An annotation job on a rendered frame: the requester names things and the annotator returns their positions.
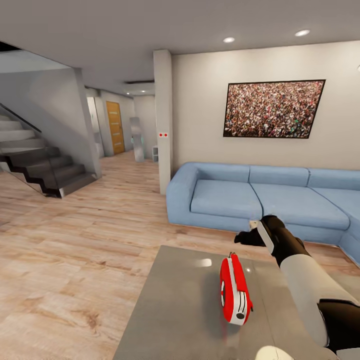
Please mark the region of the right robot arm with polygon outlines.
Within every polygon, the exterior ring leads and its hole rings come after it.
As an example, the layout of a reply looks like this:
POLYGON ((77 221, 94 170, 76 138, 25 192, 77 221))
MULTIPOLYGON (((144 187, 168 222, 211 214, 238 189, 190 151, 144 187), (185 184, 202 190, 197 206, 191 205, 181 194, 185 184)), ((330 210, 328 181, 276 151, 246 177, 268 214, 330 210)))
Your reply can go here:
POLYGON ((267 247, 276 258, 311 339, 340 360, 360 360, 360 303, 305 250, 275 215, 249 221, 234 242, 267 247))

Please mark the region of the radio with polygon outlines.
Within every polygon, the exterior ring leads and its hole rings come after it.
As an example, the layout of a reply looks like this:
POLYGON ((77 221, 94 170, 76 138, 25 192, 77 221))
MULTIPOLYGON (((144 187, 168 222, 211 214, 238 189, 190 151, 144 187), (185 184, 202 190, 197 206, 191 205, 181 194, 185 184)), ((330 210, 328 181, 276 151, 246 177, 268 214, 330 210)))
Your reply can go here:
POLYGON ((245 274, 238 255, 231 253, 220 268, 221 304, 224 318, 231 324, 242 326, 253 312, 245 274))

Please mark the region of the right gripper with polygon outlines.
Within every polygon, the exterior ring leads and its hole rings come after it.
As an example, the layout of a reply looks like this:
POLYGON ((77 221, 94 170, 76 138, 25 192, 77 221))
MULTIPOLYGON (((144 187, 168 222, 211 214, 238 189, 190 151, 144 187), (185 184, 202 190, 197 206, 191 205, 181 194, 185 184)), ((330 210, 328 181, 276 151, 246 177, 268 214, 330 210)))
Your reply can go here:
POLYGON ((254 230, 241 231, 239 235, 236 235, 234 242, 241 243, 242 245, 249 245, 255 247, 267 247, 267 245, 264 242, 260 242, 255 238, 254 230))

